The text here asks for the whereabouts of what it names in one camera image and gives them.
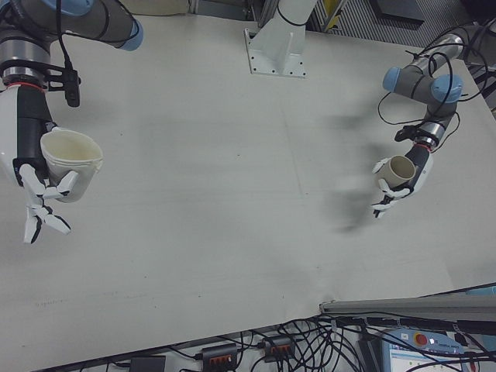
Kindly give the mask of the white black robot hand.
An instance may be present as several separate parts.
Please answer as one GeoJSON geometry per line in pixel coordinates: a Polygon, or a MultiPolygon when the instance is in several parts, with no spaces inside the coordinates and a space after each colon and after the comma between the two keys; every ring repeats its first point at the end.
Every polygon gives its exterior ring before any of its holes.
{"type": "Polygon", "coordinates": [[[415,143],[404,156],[379,160],[372,170],[383,199],[372,204],[374,217],[385,212],[404,198],[420,191],[432,169],[433,156],[426,145],[415,143]]]}
{"type": "Polygon", "coordinates": [[[25,243],[36,242],[44,225],[63,234],[71,231],[46,204],[48,199],[67,197],[79,178],[78,172],[70,170],[59,181],[49,179],[40,140],[57,128],[40,86],[18,82],[1,91],[1,165],[26,196],[25,243]]]}

